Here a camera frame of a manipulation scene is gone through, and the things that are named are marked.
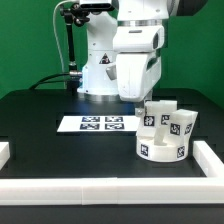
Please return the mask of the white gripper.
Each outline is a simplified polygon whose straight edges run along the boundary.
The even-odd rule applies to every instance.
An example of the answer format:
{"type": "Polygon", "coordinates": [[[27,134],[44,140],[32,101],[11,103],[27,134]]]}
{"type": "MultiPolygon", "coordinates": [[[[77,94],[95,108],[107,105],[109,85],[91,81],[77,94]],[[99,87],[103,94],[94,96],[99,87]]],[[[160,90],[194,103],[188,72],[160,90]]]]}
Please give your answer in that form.
{"type": "MultiPolygon", "coordinates": [[[[122,101],[141,102],[161,77],[161,56],[151,53],[119,53],[106,68],[111,80],[117,81],[122,101]]],[[[135,116],[145,114],[144,107],[135,108],[135,116]]]]}

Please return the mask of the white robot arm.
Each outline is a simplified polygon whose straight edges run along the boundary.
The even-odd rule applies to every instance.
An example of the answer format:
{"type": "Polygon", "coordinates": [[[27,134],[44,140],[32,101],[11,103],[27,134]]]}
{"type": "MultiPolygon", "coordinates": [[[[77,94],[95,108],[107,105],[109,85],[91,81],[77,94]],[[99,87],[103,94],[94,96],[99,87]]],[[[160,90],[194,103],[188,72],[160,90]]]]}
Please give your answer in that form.
{"type": "Polygon", "coordinates": [[[80,0],[88,20],[88,59],[79,89],[94,101],[122,100],[137,108],[161,77],[164,23],[193,16],[208,0],[80,0]]]}

